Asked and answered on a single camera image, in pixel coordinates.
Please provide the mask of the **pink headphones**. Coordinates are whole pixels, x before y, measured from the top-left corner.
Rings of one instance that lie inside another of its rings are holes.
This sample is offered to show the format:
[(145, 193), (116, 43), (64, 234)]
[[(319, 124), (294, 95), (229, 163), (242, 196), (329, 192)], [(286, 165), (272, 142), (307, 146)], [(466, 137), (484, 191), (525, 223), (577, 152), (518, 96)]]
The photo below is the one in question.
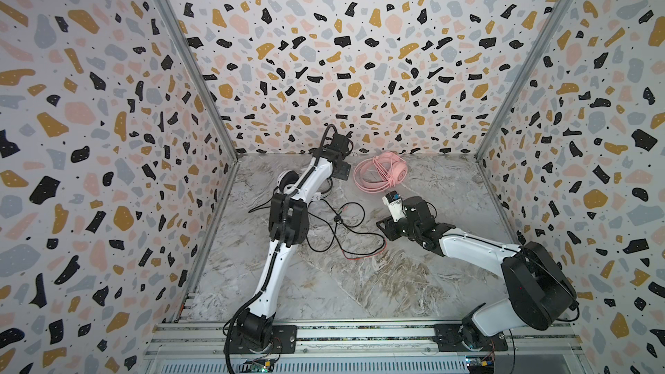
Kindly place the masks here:
[(409, 168), (395, 152), (383, 152), (360, 162), (353, 171), (355, 185), (365, 193), (375, 194), (401, 185)]

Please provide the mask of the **white black headphones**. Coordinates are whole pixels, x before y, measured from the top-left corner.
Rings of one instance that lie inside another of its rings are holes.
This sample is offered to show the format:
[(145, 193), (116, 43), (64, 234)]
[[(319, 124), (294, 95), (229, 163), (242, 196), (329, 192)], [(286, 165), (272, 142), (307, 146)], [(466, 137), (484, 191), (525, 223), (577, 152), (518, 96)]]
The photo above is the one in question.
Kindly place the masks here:
[(284, 171), (278, 177), (277, 189), (282, 194), (291, 194), (300, 179), (297, 171)]

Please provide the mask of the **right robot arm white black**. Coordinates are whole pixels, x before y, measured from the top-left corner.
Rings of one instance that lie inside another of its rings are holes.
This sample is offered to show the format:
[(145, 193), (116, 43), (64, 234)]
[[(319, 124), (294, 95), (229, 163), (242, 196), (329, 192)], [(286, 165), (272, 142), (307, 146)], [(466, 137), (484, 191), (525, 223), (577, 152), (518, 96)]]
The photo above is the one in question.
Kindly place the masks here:
[(495, 335), (517, 327), (547, 330), (567, 310), (578, 309), (578, 296), (562, 269), (538, 242), (505, 244), (438, 223), (422, 197), (382, 197), (390, 215), (377, 227), (390, 241), (407, 238), (441, 257), (465, 261), (504, 282), (507, 297), (481, 304), (468, 313), (453, 335), (454, 343), (482, 351)]

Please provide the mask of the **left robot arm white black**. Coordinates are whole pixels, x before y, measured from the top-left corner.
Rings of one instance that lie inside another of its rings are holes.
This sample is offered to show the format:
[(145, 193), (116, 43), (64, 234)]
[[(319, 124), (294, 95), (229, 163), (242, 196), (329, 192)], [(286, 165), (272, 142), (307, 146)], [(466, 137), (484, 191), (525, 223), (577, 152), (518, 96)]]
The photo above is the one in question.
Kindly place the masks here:
[(277, 181), (269, 202), (269, 250), (254, 295), (234, 313), (229, 323), (229, 346), (243, 344), (263, 351), (273, 340), (277, 300), (290, 260), (306, 242), (309, 232), (308, 206), (320, 187), (333, 178), (347, 180), (350, 165), (346, 157), (353, 151), (350, 136), (336, 126), (325, 129), (320, 145), (302, 172), (286, 171)]

